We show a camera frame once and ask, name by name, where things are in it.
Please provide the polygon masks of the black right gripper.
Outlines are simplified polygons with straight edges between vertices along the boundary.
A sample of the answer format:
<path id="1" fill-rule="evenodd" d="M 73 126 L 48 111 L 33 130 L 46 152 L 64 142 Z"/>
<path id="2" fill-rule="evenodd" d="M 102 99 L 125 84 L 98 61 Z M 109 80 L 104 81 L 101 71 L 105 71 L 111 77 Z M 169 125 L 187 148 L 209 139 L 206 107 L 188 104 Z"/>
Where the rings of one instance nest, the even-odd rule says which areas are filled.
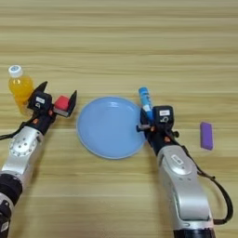
<path id="1" fill-rule="evenodd" d="M 155 154 L 158 154 L 165 146 L 178 145 L 176 138 L 179 137 L 179 132 L 172 131 L 167 126 L 149 126 L 151 120 L 143 109 L 140 109 L 140 123 L 137 131 L 144 133 L 145 139 Z"/>

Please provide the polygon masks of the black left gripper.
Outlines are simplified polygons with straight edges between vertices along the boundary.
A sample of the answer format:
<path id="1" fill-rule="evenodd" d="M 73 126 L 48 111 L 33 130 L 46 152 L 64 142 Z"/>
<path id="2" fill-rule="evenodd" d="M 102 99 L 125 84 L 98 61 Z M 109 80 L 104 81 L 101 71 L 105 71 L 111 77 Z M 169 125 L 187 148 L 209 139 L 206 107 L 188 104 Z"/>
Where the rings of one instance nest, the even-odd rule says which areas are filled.
<path id="1" fill-rule="evenodd" d="M 45 96 L 45 89 L 47 86 L 47 81 L 40 84 L 32 93 L 31 99 L 36 98 L 37 96 Z M 33 114 L 33 117 L 30 119 L 30 121 L 26 124 L 26 126 L 31 127 L 39 131 L 42 135 L 45 135 L 50 126 L 55 122 L 56 117 L 63 116 L 63 117 L 69 117 L 76 104 L 76 98 L 77 98 L 77 91 L 74 91 L 73 94 L 70 97 L 69 103 L 68 103 L 68 111 L 61 111 L 57 109 L 48 110 L 47 112 L 35 112 Z"/>

